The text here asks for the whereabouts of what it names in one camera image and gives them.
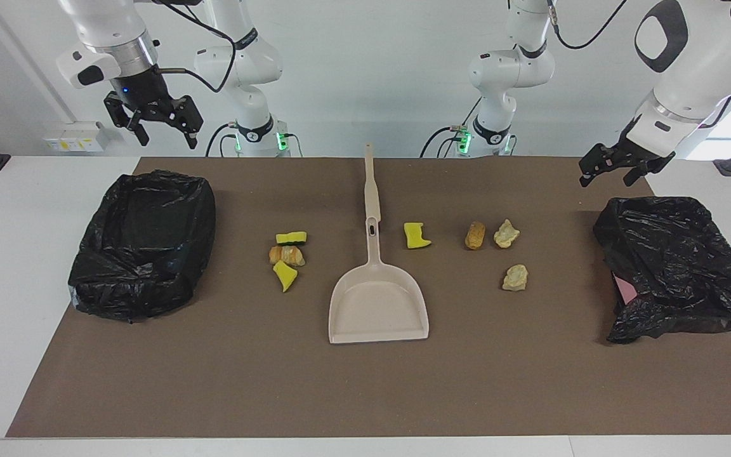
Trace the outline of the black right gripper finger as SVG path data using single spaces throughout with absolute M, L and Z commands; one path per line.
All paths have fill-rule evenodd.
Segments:
M 140 108 L 132 108 L 126 104 L 116 91 L 107 93 L 103 103 L 114 127 L 125 128 L 128 132 L 131 132 L 142 147 L 148 144 L 150 138 L 142 125 L 143 112 Z
M 161 98 L 161 110 L 164 112 L 163 122 L 179 130 L 185 136 L 188 147 L 193 150 L 197 146 L 197 134 L 204 124 L 194 99 L 189 95 L 181 98 L 164 95 Z

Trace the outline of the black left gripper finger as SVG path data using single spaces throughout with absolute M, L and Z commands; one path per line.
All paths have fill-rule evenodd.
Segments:
M 638 165 L 631 168 L 622 178 L 622 182 L 626 186 L 634 185 L 641 177 L 650 173 L 648 162 L 639 162 Z
M 606 147 L 603 143 L 595 144 L 578 163 L 581 170 L 579 179 L 581 187 L 586 188 L 601 174 L 620 168 L 622 158 L 623 154 L 617 145 Z

